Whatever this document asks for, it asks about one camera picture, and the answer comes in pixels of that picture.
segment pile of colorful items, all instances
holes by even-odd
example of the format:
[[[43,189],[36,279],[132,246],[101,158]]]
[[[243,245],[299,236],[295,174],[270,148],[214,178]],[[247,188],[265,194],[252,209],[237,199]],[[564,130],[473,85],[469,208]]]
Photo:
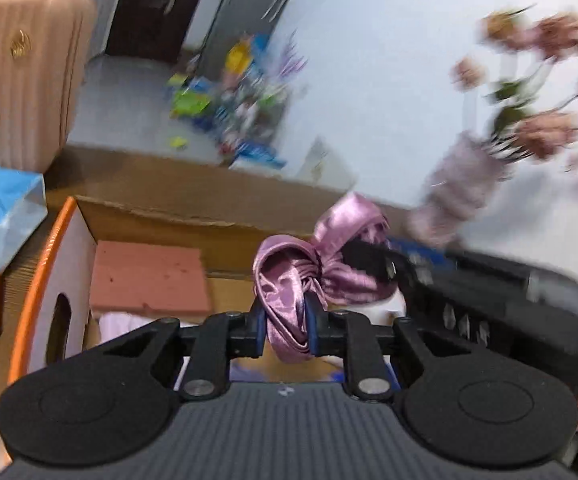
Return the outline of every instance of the pile of colorful items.
[[[306,61],[295,55],[292,36],[278,67],[265,70],[266,43],[260,36],[242,36],[227,54],[218,83],[181,74],[168,82],[171,117],[192,121],[212,136],[228,166],[238,158],[277,170],[285,165],[273,143],[289,101],[288,79]]]

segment pink foam block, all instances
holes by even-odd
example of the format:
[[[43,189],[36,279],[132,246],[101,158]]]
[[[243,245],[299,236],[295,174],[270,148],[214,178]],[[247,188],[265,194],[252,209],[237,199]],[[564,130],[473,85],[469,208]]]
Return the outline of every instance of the pink foam block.
[[[207,314],[200,250],[100,241],[89,304],[92,310]]]

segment dark brown door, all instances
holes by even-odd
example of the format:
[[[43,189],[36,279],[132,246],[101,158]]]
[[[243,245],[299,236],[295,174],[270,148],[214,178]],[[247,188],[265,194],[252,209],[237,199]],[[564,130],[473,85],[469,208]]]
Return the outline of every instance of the dark brown door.
[[[175,63],[198,1],[118,1],[107,54]]]

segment round black cover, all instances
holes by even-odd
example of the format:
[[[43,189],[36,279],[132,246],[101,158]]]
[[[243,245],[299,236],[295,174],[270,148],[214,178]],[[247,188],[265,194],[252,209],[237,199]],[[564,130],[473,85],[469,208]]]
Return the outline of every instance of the round black cover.
[[[13,457],[48,465],[112,462],[149,444],[173,412],[172,396],[133,359],[49,367],[0,397],[0,435]]]
[[[403,413],[429,449],[457,462],[514,468],[557,456],[578,423],[567,387],[539,370],[477,354],[439,359]]]

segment door handle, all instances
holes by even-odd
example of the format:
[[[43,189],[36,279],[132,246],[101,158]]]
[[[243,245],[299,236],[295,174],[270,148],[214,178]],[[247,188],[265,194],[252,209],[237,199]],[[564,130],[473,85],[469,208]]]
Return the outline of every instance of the door handle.
[[[171,12],[171,9],[173,9],[173,6],[176,4],[176,0],[169,0],[167,3],[167,6],[165,7],[165,10],[163,12],[163,15],[166,16],[168,13]]]

